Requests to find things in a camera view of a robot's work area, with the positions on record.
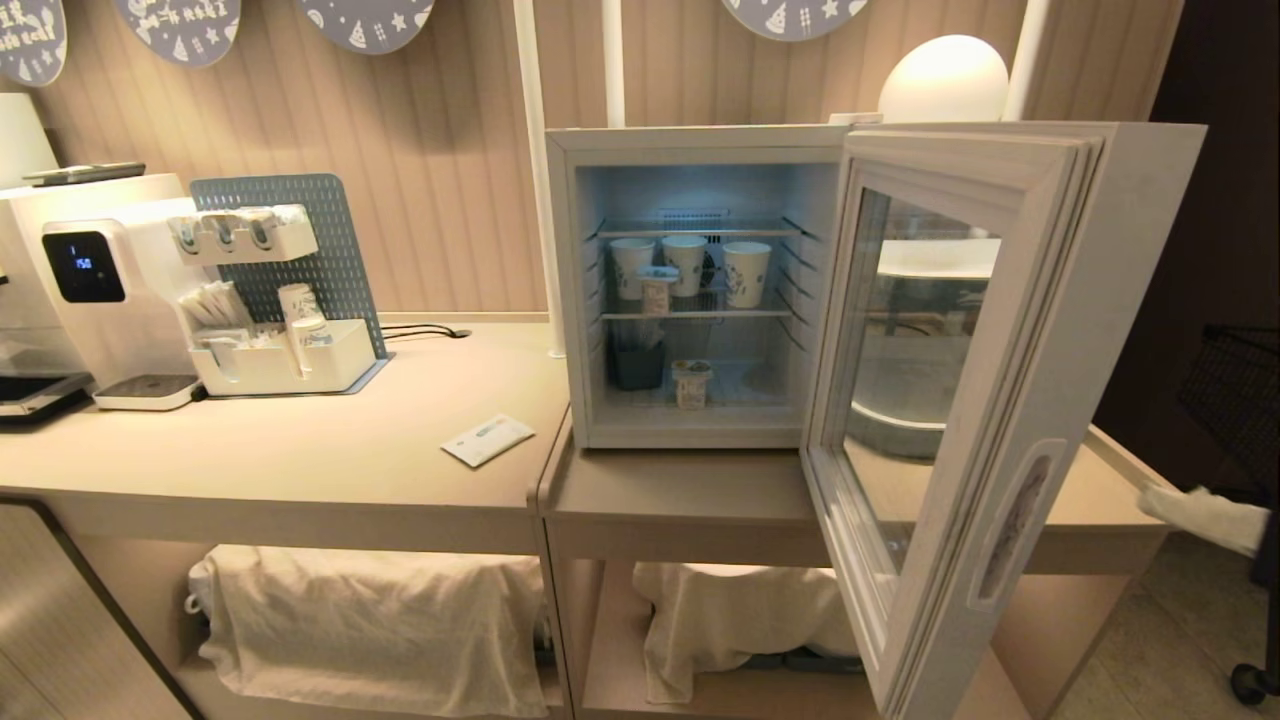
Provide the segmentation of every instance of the wire basket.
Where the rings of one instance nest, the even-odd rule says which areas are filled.
[[[1280,456],[1280,329],[1206,325],[1178,400],[1248,473],[1270,507]]]

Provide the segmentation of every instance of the drip tray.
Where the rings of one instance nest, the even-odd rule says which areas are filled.
[[[73,375],[0,375],[0,423],[40,423],[70,410],[88,396],[87,373]]]

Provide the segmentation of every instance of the wooden wall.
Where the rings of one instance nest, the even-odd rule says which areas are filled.
[[[380,310],[545,309],[515,15],[439,0],[408,47],[342,50],[294,0],[246,0],[232,51],[173,65],[111,3],[65,0],[63,76],[36,91],[65,163],[201,177],[332,172]]]
[[[105,0],[64,4],[67,69],[33,92],[64,163],[140,159],[183,181],[337,173],[380,309],[545,309],[511,0],[439,0],[420,37],[372,58],[329,42],[296,0],[244,0],[236,46],[206,69],[151,54]],[[938,35],[983,37],[1011,64],[1024,6],[873,0],[829,36],[782,44],[721,0],[623,0],[627,122],[876,110],[893,65]],[[1056,1],[1028,117],[1146,119],[1180,10]],[[547,127],[604,126],[599,0],[535,13]]]

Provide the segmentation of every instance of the white towel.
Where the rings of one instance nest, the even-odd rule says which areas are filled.
[[[1257,555],[1270,512],[1204,488],[1181,493],[1161,487],[1143,491],[1138,510],[1247,557]]]
[[[442,717],[547,715],[536,557],[218,546],[191,589],[236,693]]]
[[[694,674],[756,653],[858,656],[832,570],[636,562],[631,582],[657,607],[644,642],[650,703],[690,702]]]

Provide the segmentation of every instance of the chair wheel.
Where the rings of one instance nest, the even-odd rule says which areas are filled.
[[[1263,689],[1262,670],[1252,665],[1236,665],[1231,670],[1231,692],[1240,705],[1261,705],[1267,698]]]

